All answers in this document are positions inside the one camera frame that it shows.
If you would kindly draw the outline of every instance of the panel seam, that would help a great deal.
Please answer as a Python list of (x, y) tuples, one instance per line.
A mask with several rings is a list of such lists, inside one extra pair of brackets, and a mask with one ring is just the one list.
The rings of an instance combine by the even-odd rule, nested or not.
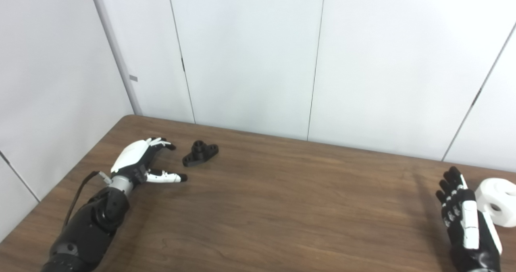
[(181, 42), (179, 41), (179, 32), (177, 31), (177, 23), (175, 22), (175, 13), (174, 13), (174, 6), (172, 5), (172, 0), (168, 0), (170, 2), (170, 10), (172, 11), (172, 19), (174, 20), (174, 28), (175, 28), (175, 37), (177, 38), (177, 45), (179, 46), (179, 54), (181, 55), (181, 63), (183, 65), (183, 72), (185, 74), (185, 81), (186, 81), (186, 90), (188, 91), (188, 99), (190, 99), (190, 107), (192, 108), (192, 117), (194, 119), (193, 123), (197, 124), (195, 120), (195, 113), (194, 113), (194, 104), (192, 103), (192, 95), (190, 94), (190, 86), (188, 85), (188, 77), (186, 75), (186, 68), (184, 64), (183, 59), (183, 50), (181, 49)]
[(494, 60), (494, 63), (492, 64), (491, 68), (489, 69), (489, 72), (485, 76), (485, 79), (484, 79), (481, 87), (479, 88), (479, 91), (475, 95), (475, 98), (473, 99), (473, 102), (471, 103), (470, 108), (468, 109), (468, 111), (466, 112), (466, 115), (462, 119), (462, 122), (460, 123), (459, 128), (455, 132), (455, 135), (453, 136), (453, 139), (451, 140), (450, 144), (448, 145), (448, 148), (446, 149), (446, 152), (444, 152), (443, 158), (441, 159), (442, 162), (444, 162), (444, 160), (446, 159), (446, 156), (448, 156), (448, 152), (450, 151), (450, 149), (452, 148), (453, 143), (457, 139), (457, 136), (459, 135), (459, 132), (461, 131), (461, 129), (462, 129), (463, 125), (464, 125), (464, 122), (466, 122), (466, 119), (468, 119), (468, 116), (470, 115), (470, 112), (473, 109), (473, 106), (475, 105), (475, 103), (479, 99), (479, 97), (481, 95), (481, 92), (483, 91), (483, 89), (485, 87), (485, 84), (487, 83), (488, 79), (491, 77), (491, 74), (492, 74), (492, 72), (493, 72), (493, 70), (494, 70), (494, 68), (496, 66), (496, 63), (498, 63), (498, 60), (500, 59), (501, 54), (503, 53), (505, 47), (509, 43), (509, 40), (511, 39), (512, 34), (514, 33), (515, 29), (516, 29), (516, 23), (514, 23), (514, 26), (512, 26), (512, 29), (509, 32), (509, 36), (507, 37), (507, 39), (505, 39), (505, 42), (504, 42), (503, 46), (501, 46), (500, 52), (498, 52), (498, 55), (496, 56), (496, 59)]
[(11, 162), (9, 162), (9, 160), (7, 160), (7, 158), (5, 157), (4, 153), (2, 153), (2, 151), (0, 150), (0, 157), (5, 161), (5, 163), (7, 164), (7, 166), (9, 166), (9, 168), (11, 168), (11, 170), (13, 171), (14, 174), (16, 174), (16, 176), (18, 177), (18, 179), (24, 184), (24, 186), (27, 188), (27, 190), (31, 193), (31, 195), (33, 195), (33, 197), (35, 198), (35, 200), (39, 203), (41, 202), (41, 200), (39, 198), (37, 198), (37, 196), (35, 195), (34, 191), (29, 187), (29, 185), (27, 184), (27, 182), (25, 180), (23, 180), (23, 178), (20, 176), (20, 174), (18, 174), (18, 171), (15, 170), (15, 168), (11, 165)]
[(320, 40), (321, 40), (321, 28), (323, 25), (322, 13), (324, 12), (324, 0), (322, 0), (322, 2), (323, 3), (321, 4), (321, 17), (319, 20), (319, 35), (317, 37), (317, 51), (315, 53), (314, 80), (312, 82), (312, 99), (310, 100), (310, 113), (308, 114), (308, 130), (306, 131), (306, 141), (308, 141), (308, 137), (310, 136), (310, 123), (312, 120), (312, 107), (314, 105), (315, 76), (317, 75), (317, 60), (319, 59), (319, 44), (320, 44)]

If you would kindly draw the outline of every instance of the wooden table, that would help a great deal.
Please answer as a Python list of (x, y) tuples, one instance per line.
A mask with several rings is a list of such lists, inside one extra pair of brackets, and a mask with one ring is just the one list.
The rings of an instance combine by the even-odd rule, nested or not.
[[(189, 180), (134, 190), (98, 272), (455, 271), (433, 195), (448, 163), (140, 116), (118, 122), (0, 244), (0, 270), (39, 271), (83, 178), (108, 172), (129, 143), (160, 136), (177, 150), (154, 167)], [(183, 167), (198, 139), (220, 153)], [(458, 167), (472, 187), (516, 178)], [(101, 186), (91, 180), (78, 206)], [(498, 232), (503, 271), (515, 271), (516, 229)]]

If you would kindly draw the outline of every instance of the robot finger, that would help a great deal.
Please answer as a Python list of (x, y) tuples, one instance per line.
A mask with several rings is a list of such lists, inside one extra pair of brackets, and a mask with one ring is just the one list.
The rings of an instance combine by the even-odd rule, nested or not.
[(446, 179), (446, 182), (448, 182), (448, 184), (450, 184), (450, 187), (452, 189), (457, 189), (457, 187), (459, 186), (459, 181), (457, 180), (457, 178), (452, 174), (450, 173), (449, 171), (446, 171), (443, 175), (444, 179)]
[(443, 207), (443, 210), (446, 210), (446, 216), (448, 217), (448, 219), (451, 221), (451, 222), (454, 222), (456, 220), (459, 220), (459, 215), (457, 215), (457, 213), (455, 212), (455, 210), (457, 209), (457, 206), (456, 206), (456, 202), (455, 200), (452, 198), (451, 200), (448, 201), (448, 204), (446, 204), (446, 206)]
[(448, 237), (450, 238), (452, 246), (462, 246), (464, 241), (464, 230), (459, 221), (452, 222), (446, 231), (448, 232)]
[(149, 144), (149, 146), (156, 147), (157, 149), (162, 149), (163, 147), (165, 147), (170, 150), (175, 150), (175, 146), (172, 143), (166, 141), (166, 138), (149, 138), (147, 139), (147, 143)]
[(444, 194), (443, 191), (437, 191), (435, 193), (435, 196), (441, 202), (442, 206), (446, 206), (446, 195)]
[(188, 176), (183, 173), (169, 173), (160, 169), (149, 169), (147, 173), (147, 182), (154, 183), (175, 183), (186, 182)]
[(452, 221), (450, 221), (450, 219), (448, 217), (448, 213), (447, 213), (446, 207), (441, 209), (441, 218), (443, 219), (444, 225), (447, 228), (449, 228), (451, 226), (451, 224), (452, 224)]
[(442, 188), (442, 190), (444, 191), (444, 194), (446, 195), (446, 201), (449, 201), (452, 196), (452, 191), (454, 191), (454, 189), (450, 186), (450, 184), (446, 180), (441, 180), (439, 182), (439, 186)]
[(457, 203), (457, 201), (455, 199), (452, 198), (451, 201), (453, 202), (453, 204), (451, 205), (453, 213), (455, 214), (455, 216), (461, 217), (461, 214), (462, 214), (461, 207), (459, 206), (459, 204)]
[(454, 181), (457, 183), (457, 189), (468, 189), (468, 185), (466, 184), (466, 180), (462, 173), (457, 169), (457, 167), (452, 166), (449, 169), (449, 174), (453, 177)]

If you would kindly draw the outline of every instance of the black 3d printed part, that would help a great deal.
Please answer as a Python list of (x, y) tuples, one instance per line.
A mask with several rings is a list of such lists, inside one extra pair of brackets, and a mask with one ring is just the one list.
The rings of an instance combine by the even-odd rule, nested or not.
[(183, 158), (183, 165), (192, 167), (203, 164), (219, 153), (219, 147), (216, 144), (206, 145), (201, 140), (197, 140), (192, 145), (192, 152)]

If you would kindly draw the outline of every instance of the black mechanical part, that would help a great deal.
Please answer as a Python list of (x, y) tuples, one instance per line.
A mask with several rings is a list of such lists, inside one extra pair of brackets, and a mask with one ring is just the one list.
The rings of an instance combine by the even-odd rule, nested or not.
[(129, 210), (126, 195), (106, 187), (70, 219), (50, 248), (41, 272), (91, 272), (99, 264)]
[(83, 187), (88, 183), (88, 181), (90, 181), (95, 175), (98, 175), (100, 171), (92, 171), (88, 176), (86, 176), (84, 179), (83, 179), (83, 182), (81, 183), (81, 185), (79, 186), (79, 189), (77, 189), (77, 193), (75, 193), (75, 197), (73, 198), (72, 200), (72, 204), (70, 204), (70, 208), (68, 209), (68, 213), (66, 214), (66, 217), (64, 218), (64, 221), (63, 221), (63, 228), (61, 229), (64, 230), (65, 229), (65, 226), (68, 224), (68, 220), (70, 220), (70, 215), (72, 215), (72, 211), (73, 211), (73, 208), (75, 207), (75, 204), (77, 203), (77, 200), (79, 199), (79, 195), (81, 195), (81, 191), (83, 191)]
[(451, 261), (459, 272), (500, 272), (500, 254), (487, 228), (485, 218), (480, 211), (478, 214), (480, 247), (476, 250), (467, 250), (462, 246), (460, 237), (463, 237), (463, 232), (459, 223), (454, 222), (448, 228), (448, 236), (452, 242)]
[(219, 153), (219, 147), (216, 144), (207, 145), (201, 140), (197, 140), (192, 145), (192, 152), (183, 158), (183, 165), (192, 167), (203, 164)]

